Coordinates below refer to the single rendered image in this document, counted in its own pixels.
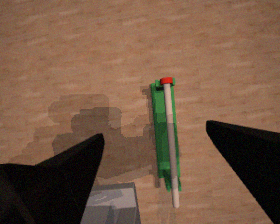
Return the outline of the grey tapered pin with red cap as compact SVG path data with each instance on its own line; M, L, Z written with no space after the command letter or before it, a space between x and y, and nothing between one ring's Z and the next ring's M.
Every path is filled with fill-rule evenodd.
M172 182L171 183L172 204L175 208L178 208L180 206L178 179L177 179L178 168L177 168L177 157L176 157L176 145L175 145L175 134L174 134L174 122L173 122L173 110L172 110L172 98L171 98L170 84L173 84L172 77L165 77L165 78L160 79L160 85L163 85L163 90L164 90L167 137L168 137L169 160L170 160L171 182Z

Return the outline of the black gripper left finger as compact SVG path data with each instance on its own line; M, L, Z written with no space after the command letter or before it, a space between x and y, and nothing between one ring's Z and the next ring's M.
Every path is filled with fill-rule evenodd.
M81 224L104 144L98 133L34 166L0 164L0 202L27 224Z

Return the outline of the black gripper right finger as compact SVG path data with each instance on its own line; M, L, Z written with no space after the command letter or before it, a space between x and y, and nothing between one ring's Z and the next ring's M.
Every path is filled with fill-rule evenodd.
M214 120L206 121L206 133L273 224L280 224L280 133Z

